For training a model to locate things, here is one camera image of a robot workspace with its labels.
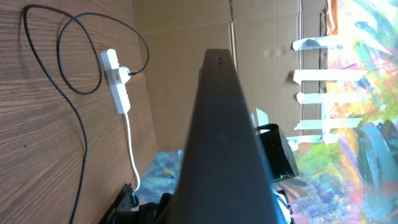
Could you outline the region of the Galaxy S24+ smartphone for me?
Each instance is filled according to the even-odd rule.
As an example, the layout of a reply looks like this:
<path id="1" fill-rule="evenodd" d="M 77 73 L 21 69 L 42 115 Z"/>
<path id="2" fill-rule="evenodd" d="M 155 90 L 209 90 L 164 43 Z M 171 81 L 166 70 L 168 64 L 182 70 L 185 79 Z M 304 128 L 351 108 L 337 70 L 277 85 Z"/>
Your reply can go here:
<path id="1" fill-rule="evenodd" d="M 157 222 L 282 221 L 231 53 L 208 49 L 178 186 Z"/>

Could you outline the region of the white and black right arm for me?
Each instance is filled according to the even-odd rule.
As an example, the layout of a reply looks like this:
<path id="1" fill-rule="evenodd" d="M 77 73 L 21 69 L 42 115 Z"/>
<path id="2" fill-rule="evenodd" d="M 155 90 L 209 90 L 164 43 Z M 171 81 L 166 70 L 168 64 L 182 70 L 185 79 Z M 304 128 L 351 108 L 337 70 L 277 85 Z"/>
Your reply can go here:
<path id="1" fill-rule="evenodd" d="M 272 183 L 292 179 L 299 175 L 288 140 L 277 124 L 265 124 L 254 128 L 260 137 L 272 172 Z M 293 210 L 289 204 L 287 193 L 284 189 L 272 190 L 277 204 L 282 212 L 282 223 L 295 224 L 292 217 Z"/>

